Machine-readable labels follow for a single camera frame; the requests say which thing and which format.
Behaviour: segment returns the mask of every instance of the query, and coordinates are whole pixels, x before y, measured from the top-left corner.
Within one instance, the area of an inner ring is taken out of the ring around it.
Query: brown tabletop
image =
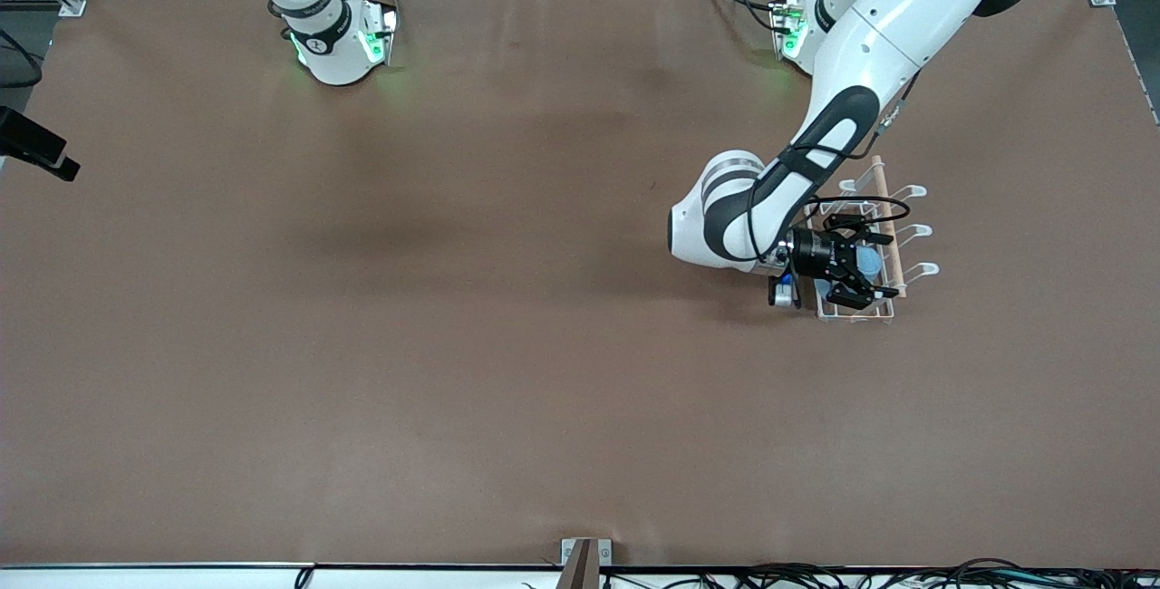
[[[878,154],[891,326],[669,257],[809,81],[722,0],[404,0],[325,88],[266,0],[90,0],[0,184],[6,561],[1157,566],[1160,131],[1111,10],[971,20]],[[839,176],[856,176],[847,163]]]

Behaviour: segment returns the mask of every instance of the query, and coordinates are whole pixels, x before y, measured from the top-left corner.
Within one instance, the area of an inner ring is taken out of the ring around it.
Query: light blue object
[[[871,282],[882,274],[882,255],[878,255],[878,250],[875,247],[858,246],[856,250],[858,257],[858,271]],[[813,279],[813,288],[817,289],[820,297],[829,294],[829,282],[824,279]]]

